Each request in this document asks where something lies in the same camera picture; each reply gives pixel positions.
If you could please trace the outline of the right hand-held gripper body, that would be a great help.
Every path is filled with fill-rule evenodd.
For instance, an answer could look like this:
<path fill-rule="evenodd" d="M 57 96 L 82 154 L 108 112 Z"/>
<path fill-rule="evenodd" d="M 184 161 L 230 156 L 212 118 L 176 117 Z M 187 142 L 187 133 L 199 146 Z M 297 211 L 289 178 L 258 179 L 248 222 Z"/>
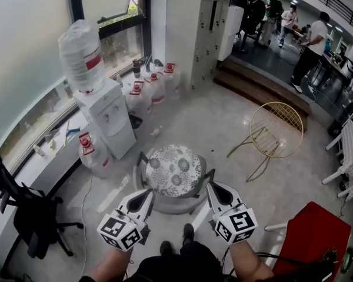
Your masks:
<path fill-rule="evenodd" d="M 209 224 L 215 235 L 220 236 L 226 244 L 235 244 L 250 238 L 258 227 L 253 209 L 248 208 L 244 202 L 229 207 L 228 210 L 218 206 L 214 208 L 210 201 L 208 203 L 213 211 Z"/>

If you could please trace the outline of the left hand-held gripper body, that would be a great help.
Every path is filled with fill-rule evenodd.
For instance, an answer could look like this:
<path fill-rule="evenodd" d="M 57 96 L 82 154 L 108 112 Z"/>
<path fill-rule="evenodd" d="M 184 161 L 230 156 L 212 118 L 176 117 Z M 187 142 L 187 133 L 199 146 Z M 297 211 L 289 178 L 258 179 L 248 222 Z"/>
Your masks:
<path fill-rule="evenodd" d="M 97 228 L 103 240 L 116 249 L 127 252 L 136 244 L 144 245 L 150 229 L 146 223 L 148 213 L 130 212 L 119 206 L 111 214 L 106 214 Z"/>

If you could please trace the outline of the grey chair black legs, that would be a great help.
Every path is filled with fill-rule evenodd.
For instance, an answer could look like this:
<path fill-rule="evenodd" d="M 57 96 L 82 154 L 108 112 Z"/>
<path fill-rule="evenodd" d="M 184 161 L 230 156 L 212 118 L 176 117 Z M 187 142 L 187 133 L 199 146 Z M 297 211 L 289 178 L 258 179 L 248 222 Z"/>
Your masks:
<path fill-rule="evenodd" d="M 150 155 L 152 155 L 151 152 L 148 152 L 147 155 L 142 151 L 139 153 L 132 173 L 135 190 L 151 188 L 142 172 Z M 191 214 L 207 198 L 207 185 L 213 181 L 215 169 L 207 171 L 206 160 L 200 155 L 198 157 L 202 165 L 198 184 L 190 192 L 179 197 L 168 197 L 155 193 L 153 210 L 163 214 Z"/>

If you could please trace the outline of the floral black white cushion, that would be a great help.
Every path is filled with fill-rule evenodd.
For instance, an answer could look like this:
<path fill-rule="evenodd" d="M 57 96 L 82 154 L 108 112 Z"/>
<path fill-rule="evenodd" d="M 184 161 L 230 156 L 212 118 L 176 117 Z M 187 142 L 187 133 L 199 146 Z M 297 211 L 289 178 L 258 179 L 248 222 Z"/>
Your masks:
<path fill-rule="evenodd" d="M 152 154 L 146 165 L 148 185 L 160 195 L 180 197 L 198 185 L 202 163 L 191 149 L 167 145 Z"/>

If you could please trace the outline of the person's right forearm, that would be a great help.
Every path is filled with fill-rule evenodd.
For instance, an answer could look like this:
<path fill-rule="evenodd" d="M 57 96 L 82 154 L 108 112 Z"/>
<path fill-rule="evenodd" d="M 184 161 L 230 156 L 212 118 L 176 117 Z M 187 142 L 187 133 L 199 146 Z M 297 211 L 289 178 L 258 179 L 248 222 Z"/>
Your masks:
<path fill-rule="evenodd" d="M 243 282 L 259 282 L 274 277 L 272 269 L 254 252 L 247 241 L 229 247 L 234 271 Z"/>

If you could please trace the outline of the person's left forearm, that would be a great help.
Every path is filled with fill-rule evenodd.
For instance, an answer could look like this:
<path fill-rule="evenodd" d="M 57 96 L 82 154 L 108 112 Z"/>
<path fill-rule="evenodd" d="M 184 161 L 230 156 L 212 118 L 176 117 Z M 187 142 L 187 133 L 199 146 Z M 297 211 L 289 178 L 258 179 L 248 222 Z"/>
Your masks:
<path fill-rule="evenodd" d="M 121 251 L 112 248 L 104 259 L 88 274 L 95 282 L 122 282 L 133 249 Z"/>

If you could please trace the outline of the black office chair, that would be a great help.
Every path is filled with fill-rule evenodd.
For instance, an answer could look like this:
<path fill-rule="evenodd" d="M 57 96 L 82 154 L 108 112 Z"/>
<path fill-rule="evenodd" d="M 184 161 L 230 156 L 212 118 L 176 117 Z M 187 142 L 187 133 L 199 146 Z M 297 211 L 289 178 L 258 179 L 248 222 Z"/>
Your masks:
<path fill-rule="evenodd" d="M 30 257 L 42 260 L 49 246 L 55 243 L 61 246 L 67 256 L 74 255 L 59 234 L 66 227 L 75 226 L 83 229 L 84 225 L 80 222 L 57 222 L 57 207 L 63 203 L 60 197 L 51 198 L 41 190 L 32 189 L 25 184 L 19 185 L 6 169 L 1 157 L 0 191 L 2 192 L 0 211 L 3 213 L 7 206 L 16 207 L 14 227 L 28 246 Z"/>

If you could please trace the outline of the person's black clothing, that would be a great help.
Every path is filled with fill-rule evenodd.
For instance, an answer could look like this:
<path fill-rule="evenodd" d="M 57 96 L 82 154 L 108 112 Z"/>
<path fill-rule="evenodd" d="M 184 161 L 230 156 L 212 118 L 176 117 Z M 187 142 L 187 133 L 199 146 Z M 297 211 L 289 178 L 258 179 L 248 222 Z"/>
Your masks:
<path fill-rule="evenodd" d="M 88 275 L 78 282 L 95 282 Z M 137 271 L 122 282 L 224 282 L 221 265 L 211 250 L 190 242 L 178 254 L 143 259 Z"/>

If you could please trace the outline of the black waste bin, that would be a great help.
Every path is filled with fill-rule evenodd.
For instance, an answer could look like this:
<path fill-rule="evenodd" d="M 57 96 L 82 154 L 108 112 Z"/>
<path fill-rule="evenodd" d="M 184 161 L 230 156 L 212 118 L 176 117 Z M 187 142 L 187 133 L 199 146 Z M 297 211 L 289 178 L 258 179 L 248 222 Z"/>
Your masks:
<path fill-rule="evenodd" d="M 132 126 L 132 129 L 133 130 L 138 130 L 142 123 L 143 123 L 143 119 L 136 116 L 136 115 L 133 115 L 131 113 L 128 113 L 128 116 L 129 116 L 129 120 L 130 120 L 130 123 L 131 123 L 131 126 Z"/>

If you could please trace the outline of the white water dispenser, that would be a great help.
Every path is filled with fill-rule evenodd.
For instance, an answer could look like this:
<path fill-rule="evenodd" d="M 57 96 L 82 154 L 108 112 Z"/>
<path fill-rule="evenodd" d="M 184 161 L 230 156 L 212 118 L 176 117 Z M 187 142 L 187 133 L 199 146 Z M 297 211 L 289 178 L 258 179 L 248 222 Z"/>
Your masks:
<path fill-rule="evenodd" d="M 97 92 L 74 92 L 74 99 L 91 129 L 106 144 L 111 155 L 121 159 L 136 143 L 121 85 L 104 79 Z"/>

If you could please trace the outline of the wooden step platform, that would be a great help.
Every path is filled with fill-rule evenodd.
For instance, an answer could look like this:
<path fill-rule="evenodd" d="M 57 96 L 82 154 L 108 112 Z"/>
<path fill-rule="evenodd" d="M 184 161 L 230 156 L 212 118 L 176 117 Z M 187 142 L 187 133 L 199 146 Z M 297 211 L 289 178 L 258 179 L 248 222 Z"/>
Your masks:
<path fill-rule="evenodd" d="M 282 102 L 294 108 L 301 117 L 304 131 L 308 128 L 309 104 L 292 90 L 270 80 L 246 66 L 227 59 L 221 62 L 214 75 L 214 82 L 262 106 L 269 102 Z"/>

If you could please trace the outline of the green plant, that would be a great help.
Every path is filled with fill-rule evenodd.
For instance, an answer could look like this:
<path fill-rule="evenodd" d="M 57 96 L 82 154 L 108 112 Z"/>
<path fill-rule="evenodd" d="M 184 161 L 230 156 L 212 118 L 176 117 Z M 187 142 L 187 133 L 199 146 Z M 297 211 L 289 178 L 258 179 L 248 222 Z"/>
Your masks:
<path fill-rule="evenodd" d="M 346 249 L 345 254 L 343 256 L 341 266 L 340 266 L 340 272 L 342 274 L 347 273 L 352 265 L 352 262 L 353 262 L 353 247 L 349 246 Z"/>

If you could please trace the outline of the grey lockers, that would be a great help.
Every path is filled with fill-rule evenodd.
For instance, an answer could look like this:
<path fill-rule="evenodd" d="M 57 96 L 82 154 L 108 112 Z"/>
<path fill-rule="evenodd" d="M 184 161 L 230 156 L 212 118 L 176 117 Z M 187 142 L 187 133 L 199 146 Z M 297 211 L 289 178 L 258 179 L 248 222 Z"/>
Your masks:
<path fill-rule="evenodd" d="M 214 75 L 229 5 L 230 0 L 201 0 L 191 73 L 193 90 Z"/>

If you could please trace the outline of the dark work table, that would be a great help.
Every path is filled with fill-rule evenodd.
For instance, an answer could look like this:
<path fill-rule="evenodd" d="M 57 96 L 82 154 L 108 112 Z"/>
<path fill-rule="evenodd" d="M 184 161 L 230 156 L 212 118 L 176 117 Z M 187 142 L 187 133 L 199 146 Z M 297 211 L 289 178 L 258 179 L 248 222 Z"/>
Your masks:
<path fill-rule="evenodd" d="M 313 102 L 332 118 L 342 123 L 353 111 L 353 62 L 346 59 L 339 66 L 334 59 L 323 54 L 314 69 L 308 90 Z"/>

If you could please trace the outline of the black window frame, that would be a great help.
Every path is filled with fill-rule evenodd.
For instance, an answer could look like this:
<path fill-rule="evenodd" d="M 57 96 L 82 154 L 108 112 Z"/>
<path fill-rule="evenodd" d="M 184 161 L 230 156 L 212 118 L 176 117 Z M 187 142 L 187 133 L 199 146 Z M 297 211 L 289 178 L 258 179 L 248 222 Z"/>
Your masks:
<path fill-rule="evenodd" d="M 106 73 L 151 52 L 151 0 L 0 0 L 0 155 L 15 165 L 72 106 L 58 39 L 79 19 L 99 26 Z"/>

